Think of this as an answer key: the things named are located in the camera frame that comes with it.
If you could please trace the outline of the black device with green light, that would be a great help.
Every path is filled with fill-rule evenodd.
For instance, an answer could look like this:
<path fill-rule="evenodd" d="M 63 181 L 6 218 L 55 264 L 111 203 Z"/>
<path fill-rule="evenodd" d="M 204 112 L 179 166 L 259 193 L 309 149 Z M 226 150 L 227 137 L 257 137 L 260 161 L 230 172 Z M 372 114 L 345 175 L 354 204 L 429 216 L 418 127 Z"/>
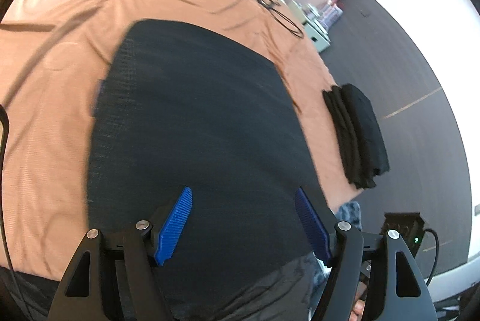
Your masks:
<path fill-rule="evenodd" d="M 385 213 L 381 233 L 386 234 L 389 230 L 400 233 L 410 252 L 416 257 L 425 236 L 425 219 L 421 213 Z"/>

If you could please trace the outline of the striped gift bag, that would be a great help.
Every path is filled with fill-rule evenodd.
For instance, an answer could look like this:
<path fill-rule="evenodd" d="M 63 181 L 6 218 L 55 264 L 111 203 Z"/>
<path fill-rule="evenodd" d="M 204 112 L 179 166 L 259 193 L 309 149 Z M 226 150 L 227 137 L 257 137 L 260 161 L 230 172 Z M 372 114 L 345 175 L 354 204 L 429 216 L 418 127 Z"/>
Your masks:
<path fill-rule="evenodd" d="M 320 10 L 320 23 L 328 30 L 343 14 L 343 10 L 337 4 L 338 0 L 327 0 Z"/>

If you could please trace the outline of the folded black clothes stack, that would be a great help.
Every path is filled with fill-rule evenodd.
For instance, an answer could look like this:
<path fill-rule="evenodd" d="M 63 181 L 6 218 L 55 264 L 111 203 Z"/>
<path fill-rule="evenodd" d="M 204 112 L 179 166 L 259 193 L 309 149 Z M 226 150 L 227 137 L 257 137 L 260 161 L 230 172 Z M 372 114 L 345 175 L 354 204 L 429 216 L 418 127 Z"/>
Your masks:
<path fill-rule="evenodd" d="M 334 85 L 322 96 L 348 182 L 357 189 L 374 188 L 374 178 L 388 172 L 390 163 L 372 103 L 352 84 Z"/>

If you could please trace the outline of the dark navy pants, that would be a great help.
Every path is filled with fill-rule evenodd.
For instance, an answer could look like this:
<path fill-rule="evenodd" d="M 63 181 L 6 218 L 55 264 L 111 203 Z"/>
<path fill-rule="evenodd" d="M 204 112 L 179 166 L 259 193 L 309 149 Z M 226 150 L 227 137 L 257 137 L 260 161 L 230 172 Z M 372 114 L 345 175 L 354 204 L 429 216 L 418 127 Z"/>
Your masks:
<path fill-rule="evenodd" d="M 295 211 L 320 189 L 267 58 L 193 24 L 133 24 L 103 81 L 89 224 L 116 232 L 189 187 L 173 256 L 153 271 L 178 320 L 306 320 L 318 264 Z"/>

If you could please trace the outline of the cream bedside table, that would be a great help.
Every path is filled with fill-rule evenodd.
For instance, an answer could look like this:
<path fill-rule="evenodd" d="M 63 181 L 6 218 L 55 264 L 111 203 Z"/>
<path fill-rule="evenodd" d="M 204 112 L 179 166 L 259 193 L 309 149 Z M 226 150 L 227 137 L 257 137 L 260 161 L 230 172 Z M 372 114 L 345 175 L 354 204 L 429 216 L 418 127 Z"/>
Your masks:
<path fill-rule="evenodd" d="M 297 2 L 290 1 L 288 7 L 298 22 L 304 26 L 304 31 L 312 41 L 318 54 L 330 47 L 331 41 L 326 30 L 314 20 L 307 18 Z"/>

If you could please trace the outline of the orange-brown duvet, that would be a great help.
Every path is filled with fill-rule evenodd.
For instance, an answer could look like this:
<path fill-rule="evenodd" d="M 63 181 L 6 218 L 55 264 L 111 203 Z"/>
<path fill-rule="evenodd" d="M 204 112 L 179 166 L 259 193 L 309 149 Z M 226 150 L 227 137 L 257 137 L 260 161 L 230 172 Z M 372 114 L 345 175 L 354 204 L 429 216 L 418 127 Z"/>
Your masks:
<path fill-rule="evenodd" d="M 1 263 L 59 280 L 87 229 L 86 160 L 99 81 L 128 26 L 177 20 L 223 34 L 278 69 L 330 208 L 356 197 L 322 92 L 334 84 L 314 45 L 254 0 L 15 0 L 1 22 L 1 104 L 10 119 Z"/>

